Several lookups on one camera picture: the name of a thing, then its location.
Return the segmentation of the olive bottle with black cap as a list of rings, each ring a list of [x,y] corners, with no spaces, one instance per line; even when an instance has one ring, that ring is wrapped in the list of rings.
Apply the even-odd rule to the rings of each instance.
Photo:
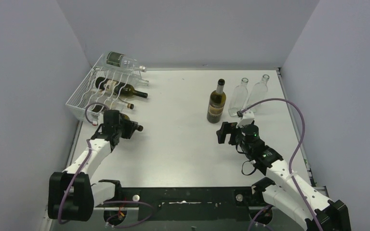
[[[120,114],[120,122],[126,133],[134,131],[143,131],[144,127],[138,122],[132,121],[126,114]]]

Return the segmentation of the brown bottle with tan label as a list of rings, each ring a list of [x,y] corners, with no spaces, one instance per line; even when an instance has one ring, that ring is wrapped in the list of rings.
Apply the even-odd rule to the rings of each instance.
[[[217,83],[217,88],[214,90],[209,97],[209,106],[207,110],[207,120],[210,123],[218,123],[223,114],[226,94],[224,92],[225,80],[219,79]]]

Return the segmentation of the clear square glass bottle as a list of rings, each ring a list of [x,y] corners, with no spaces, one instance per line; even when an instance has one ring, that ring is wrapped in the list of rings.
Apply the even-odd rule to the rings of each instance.
[[[261,101],[261,100],[264,99],[265,95],[268,92],[267,83],[268,83],[269,79],[270,79],[270,76],[267,75],[267,74],[264,74],[262,76],[261,80],[253,86],[253,88],[251,90],[251,93],[248,97],[246,107],[248,107],[252,104],[255,104],[258,101]]]

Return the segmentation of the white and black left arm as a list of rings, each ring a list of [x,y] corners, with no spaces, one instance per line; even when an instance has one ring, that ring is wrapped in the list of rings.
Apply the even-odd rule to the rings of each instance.
[[[102,123],[86,140],[87,148],[70,166],[49,178],[48,216],[59,224],[88,221],[93,209],[110,199],[121,199],[118,180],[91,182],[102,161],[110,155],[120,139],[130,139],[144,128],[118,110],[105,110]]]

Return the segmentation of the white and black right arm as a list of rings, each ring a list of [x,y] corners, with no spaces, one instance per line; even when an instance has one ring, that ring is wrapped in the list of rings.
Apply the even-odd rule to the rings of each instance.
[[[351,230],[347,206],[341,200],[332,201],[295,172],[290,172],[287,161],[260,139],[256,125],[239,127],[236,122],[223,122],[216,132],[219,144],[225,142],[228,134],[231,136],[229,144],[241,149],[264,175],[253,184],[253,195],[278,208],[305,231]]]

